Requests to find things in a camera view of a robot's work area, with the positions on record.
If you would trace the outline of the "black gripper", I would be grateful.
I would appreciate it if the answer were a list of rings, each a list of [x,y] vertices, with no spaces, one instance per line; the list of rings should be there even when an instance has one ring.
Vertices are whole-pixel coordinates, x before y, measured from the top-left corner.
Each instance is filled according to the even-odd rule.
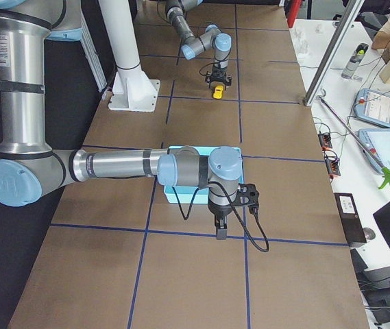
[[[212,73],[207,72],[205,75],[205,83],[208,84],[208,87],[211,87],[211,78],[213,80],[225,80],[224,86],[225,89],[227,87],[230,87],[232,85],[232,76],[227,75],[227,68],[228,63],[227,62],[215,62],[212,66]]]
[[[229,205],[218,205],[208,202],[208,209],[215,217],[215,230],[217,240],[226,240],[228,236],[227,216],[231,213]]]

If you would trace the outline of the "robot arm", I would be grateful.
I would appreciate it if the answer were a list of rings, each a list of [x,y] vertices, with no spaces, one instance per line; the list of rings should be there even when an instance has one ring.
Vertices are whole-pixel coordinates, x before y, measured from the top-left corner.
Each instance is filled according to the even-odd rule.
[[[98,1],[115,59],[111,110],[153,112],[160,87],[142,70],[128,1]],[[166,20],[190,60],[214,49],[206,81],[226,86],[232,39],[216,25],[196,37],[184,13],[202,1],[166,1]],[[44,41],[82,37],[81,1],[0,1],[0,203],[26,206],[74,182],[92,178],[154,177],[163,186],[208,189],[208,209],[215,216],[216,238],[227,237],[227,216],[242,206],[242,157],[232,147],[200,155],[194,147],[90,153],[52,150],[45,140]]]
[[[200,5],[197,0],[170,0],[166,1],[166,20],[174,27],[181,41],[181,51],[187,60],[191,60],[209,49],[214,49],[214,62],[212,71],[207,72],[205,82],[222,83],[225,88],[232,85],[232,76],[227,74],[228,60],[232,48],[232,38],[223,33],[215,24],[206,27],[205,32],[196,36],[189,27],[185,13]]]

